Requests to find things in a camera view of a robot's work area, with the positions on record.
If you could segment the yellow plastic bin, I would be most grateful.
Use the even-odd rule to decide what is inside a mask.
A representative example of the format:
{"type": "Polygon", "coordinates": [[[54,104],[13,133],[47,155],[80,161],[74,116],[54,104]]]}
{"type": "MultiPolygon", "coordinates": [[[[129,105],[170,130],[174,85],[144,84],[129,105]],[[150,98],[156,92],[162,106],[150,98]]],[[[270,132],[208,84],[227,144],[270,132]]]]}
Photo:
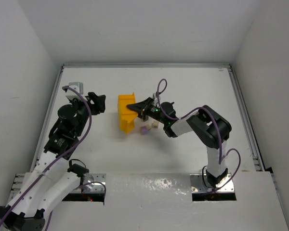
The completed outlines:
{"type": "Polygon", "coordinates": [[[124,131],[125,134],[129,134],[134,128],[134,120],[138,114],[127,108],[128,104],[136,103],[135,94],[125,94],[118,96],[118,117],[119,128],[124,131]]]}

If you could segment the purple wood cube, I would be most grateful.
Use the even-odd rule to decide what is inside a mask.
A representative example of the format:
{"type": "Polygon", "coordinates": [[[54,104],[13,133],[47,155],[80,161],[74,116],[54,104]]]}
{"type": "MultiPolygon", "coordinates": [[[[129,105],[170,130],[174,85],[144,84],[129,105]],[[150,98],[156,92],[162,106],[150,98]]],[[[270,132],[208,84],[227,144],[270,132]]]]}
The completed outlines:
{"type": "Polygon", "coordinates": [[[149,131],[149,129],[148,129],[147,126],[142,126],[142,127],[140,127],[140,134],[141,134],[141,135],[147,134],[148,131],[149,131]]]}

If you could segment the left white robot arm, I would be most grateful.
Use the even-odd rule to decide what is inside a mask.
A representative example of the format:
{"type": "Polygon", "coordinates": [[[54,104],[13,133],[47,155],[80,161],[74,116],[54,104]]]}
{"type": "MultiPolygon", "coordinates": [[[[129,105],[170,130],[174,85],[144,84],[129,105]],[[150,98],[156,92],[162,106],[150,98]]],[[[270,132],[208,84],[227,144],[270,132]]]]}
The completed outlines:
{"type": "Polygon", "coordinates": [[[104,113],[105,95],[68,96],[35,168],[11,201],[0,206],[0,228],[41,231],[53,209],[73,190],[88,184],[89,169],[70,160],[88,135],[92,116],[104,113]]]}

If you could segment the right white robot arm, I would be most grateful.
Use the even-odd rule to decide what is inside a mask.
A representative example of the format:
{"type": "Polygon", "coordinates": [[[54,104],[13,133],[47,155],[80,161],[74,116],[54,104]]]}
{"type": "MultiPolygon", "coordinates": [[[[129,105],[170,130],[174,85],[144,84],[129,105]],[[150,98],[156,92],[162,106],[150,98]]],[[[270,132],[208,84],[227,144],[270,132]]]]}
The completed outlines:
{"type": "Polygon", "coordinates": [[[170,102],[158,104],[157,99],[149,97],[126,107],[136,112],[142,120],[150,117],[162,123],[164,132],[170,138],[194,132],[207,147],[207,181],[211,187],[216,188],[228,173],[223,154],[225,142],[232,130],[230,123],[207,105],[178,118],[173,104],[170,102]]]}

